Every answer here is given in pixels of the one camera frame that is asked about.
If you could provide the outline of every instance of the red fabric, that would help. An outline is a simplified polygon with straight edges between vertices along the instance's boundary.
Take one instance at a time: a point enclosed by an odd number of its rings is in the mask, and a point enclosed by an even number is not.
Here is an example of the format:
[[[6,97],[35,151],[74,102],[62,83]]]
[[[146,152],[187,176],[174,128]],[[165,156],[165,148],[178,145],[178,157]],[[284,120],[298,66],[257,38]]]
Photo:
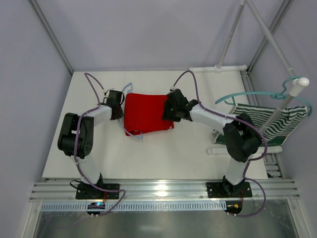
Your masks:
[[[133,135],[174,128],[172,121],[162,120],[166,99],[166,95],[128,93],[124,105],[124,128]]]

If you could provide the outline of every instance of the teal hanger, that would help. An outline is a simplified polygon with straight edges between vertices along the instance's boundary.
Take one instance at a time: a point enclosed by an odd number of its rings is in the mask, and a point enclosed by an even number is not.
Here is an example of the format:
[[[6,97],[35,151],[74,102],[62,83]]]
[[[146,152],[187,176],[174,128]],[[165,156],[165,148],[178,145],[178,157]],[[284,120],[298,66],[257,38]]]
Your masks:
[[[288,79],[286,79],[283,84],[282,84],[282,87],[284,88],[282,92],[280,93],[273,93],[273,92],[241,92],[241,93],[233,93],[233,94],[229,94],[227,96],[224,96],[222,98],[219,98],[217,101],[215,101],[215,104],[218,104],[218,103],[221,103],[222,101],[224,101],[226,104],[228,105],[232,105],[232,106],[235,106],[236,105],[236,102],[235,102],[235,99],[234,97],[237,97],[237,96],[242,96],[242,95],[270,95],[270,97],[272,99],[276,99],[276,100],[283,100],[285,99],[288,95],[284,94],[287,90],[287,87],[286,87],[286,83],[289,82],[289,81],[293,81],[294,79],[297,79],[297,78],[301,78],[300,76],[295,76],[295,77],[290,77]],[[226,99],[228,98],[231,98],[232,99],[232,103],[228,102]],[[303,99],[303,98],[299,98],[299,97],[295,97],[297,100],[299,101],[302,101],[304,103],[306,103],[309,107],[309,111],[308,111],[308,116],[310,116],[313,112],[313,107],[312,107],[312,104],[307,101],[306,99]]]

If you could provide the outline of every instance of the gray floor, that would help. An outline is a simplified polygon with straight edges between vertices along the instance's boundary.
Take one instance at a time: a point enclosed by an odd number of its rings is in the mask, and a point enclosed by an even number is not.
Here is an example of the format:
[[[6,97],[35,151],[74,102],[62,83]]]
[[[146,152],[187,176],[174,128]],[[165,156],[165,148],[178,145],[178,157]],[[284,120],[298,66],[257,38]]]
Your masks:
[[[245,201],[244,209],[241,214],[255,212],[261,204],[261,201]],[[265,210],[251,218],[234,218],[226,216],[223,211],[124,212],[112,213],[93,219],[87,217],[87,213],[42,212],[39,217],[34,237],[298,237],[286,200],[268,201]]]

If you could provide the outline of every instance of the black mounting plate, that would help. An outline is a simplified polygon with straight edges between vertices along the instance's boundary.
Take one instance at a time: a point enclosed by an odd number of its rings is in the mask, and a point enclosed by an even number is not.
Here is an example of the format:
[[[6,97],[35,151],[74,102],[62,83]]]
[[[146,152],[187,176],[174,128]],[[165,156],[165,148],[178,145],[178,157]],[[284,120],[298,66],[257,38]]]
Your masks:
[[[120,189],[120,184],[118,183],[104,183],[101,188],[107,190],[118,190]],[[78,184],[76,199],[87,200],[87,199],[104,199],[105,193],[97,189],[87,189],[82,183]],[[119,192],[107,192],[107,200],[119,199]]]
[[[228,196],[227,193],[222,189],[222,182],[206,182],[208,198],[227,198],[227,197],[236,197],[239,198],[239,195]],[[252,197],[252,191],[249,182],[244,182],[241,186],[241,191],[243,197]]]

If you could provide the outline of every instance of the black cable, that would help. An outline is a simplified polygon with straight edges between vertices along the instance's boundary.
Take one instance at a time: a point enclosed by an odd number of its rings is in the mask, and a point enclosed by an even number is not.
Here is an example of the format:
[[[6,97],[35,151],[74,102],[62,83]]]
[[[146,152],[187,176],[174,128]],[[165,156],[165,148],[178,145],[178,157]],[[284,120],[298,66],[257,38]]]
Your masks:
[[[76,189],[77,190],[77,187],[75,187],[71,182],[78,182],[78,183],[80,183],[80,181],[78,181],[78,180],[72,180],[72,181],[70,181],[69,182],[69,185],[71,185],[74,189]]]

